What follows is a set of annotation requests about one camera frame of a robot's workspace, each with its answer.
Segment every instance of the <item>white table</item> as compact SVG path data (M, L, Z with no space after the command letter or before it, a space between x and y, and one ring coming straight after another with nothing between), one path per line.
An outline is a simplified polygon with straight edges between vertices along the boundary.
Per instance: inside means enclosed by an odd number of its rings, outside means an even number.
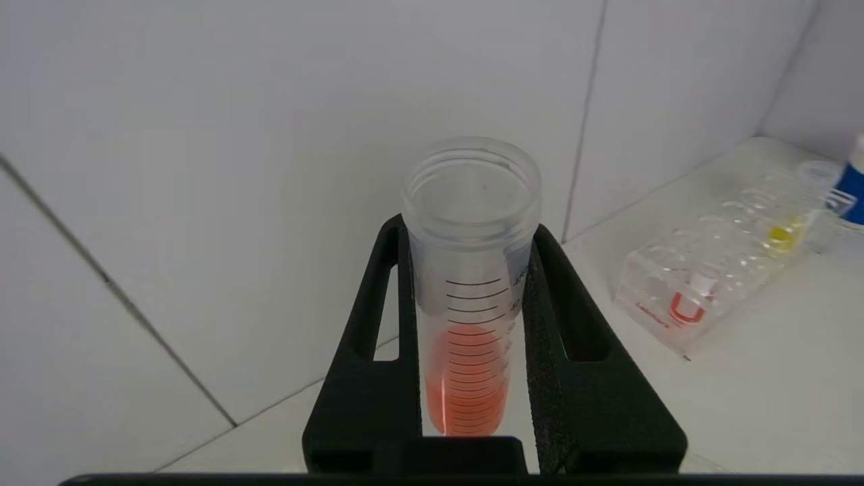
M768 138L655 191L565 249L618 338L684 429L683 471L864 473L864 236L810 255L706 336L692 362L657 342L613 302L625 256L677 221L742 189L775 164L818 158ZM521 326L499 434L536 449ZM395 355L396 342L381 355ZM321 384L283 401L166 471L304 471L300 436ZM424 432L431 432L428 419Z

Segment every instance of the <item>red liquid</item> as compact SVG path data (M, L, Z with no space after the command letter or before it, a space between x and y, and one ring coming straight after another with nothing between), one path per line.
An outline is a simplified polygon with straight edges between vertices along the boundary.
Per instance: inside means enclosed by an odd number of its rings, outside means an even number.
M456 324L435 342L426 373L432 424L448 436L492 435L504 417L508 374L503 330Z

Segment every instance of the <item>small vial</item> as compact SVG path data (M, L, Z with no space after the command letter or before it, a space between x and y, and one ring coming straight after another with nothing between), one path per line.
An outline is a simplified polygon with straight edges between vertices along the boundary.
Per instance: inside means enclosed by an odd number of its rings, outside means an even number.
M710 301L714 298L715 288L720 282L721 275L720 269L701 262L696 264L696 268L690 273L688 284L699 295ZM698 302L683 296L681 292L675 292L670 314L679 323L695 324L702 320L705 309Z
M725 249L721 237L722 228L706 230L687 278L687 284L707 301L712 301L726 268ZM678 323L696 324L705 315L702 305L681 292L676 292L669 307L670 316Z

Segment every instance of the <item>white panel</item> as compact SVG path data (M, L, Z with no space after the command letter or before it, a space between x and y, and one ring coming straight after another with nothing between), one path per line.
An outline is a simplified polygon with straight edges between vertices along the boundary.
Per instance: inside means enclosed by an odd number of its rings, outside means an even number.
M864 2L823 0L762 131L844 160L864 131Z
M756 131L811 0L610 0L572 238Z
M599 1L5 2L0 150L245 419L324 374L418 147L523 148L562 234L599 16Z
M229 428L0 173L0 484L146 471Z

